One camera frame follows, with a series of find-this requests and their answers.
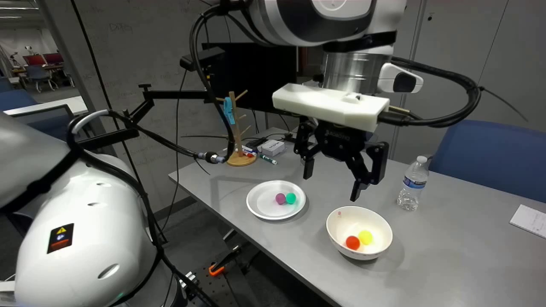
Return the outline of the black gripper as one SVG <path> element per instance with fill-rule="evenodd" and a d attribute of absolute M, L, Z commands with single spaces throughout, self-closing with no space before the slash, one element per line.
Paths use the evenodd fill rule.
<path fill-rule="evenodd" d="M 372 143 L 372 135 L 369 132 L 301 118 L 294 152 L 304 159 L 304 179 L 312 178 L 314 155 L 319 152 L 326 157 L 353 166 L 357 171 L 353 171 L 355 181 L 350 200 L 357 201 L 360 193 L 374 183 L 372 174 L 386 172 L 389 143 Z M 372 174 L 364 164 L 362 152 L 372 159 Z"/>

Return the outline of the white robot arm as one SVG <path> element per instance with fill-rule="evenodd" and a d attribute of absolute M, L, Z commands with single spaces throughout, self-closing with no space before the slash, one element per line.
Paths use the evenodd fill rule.
<path fill-rule="evenodd" d="M 393 34 L 406 0 L 249 0 L 273 45 L 319 46 Z M 0 207 L 31 220 L 17 254 L 14 307 L 176 307 L 145 191 L 113 155 L 96 155 L 0 118 Z"/>

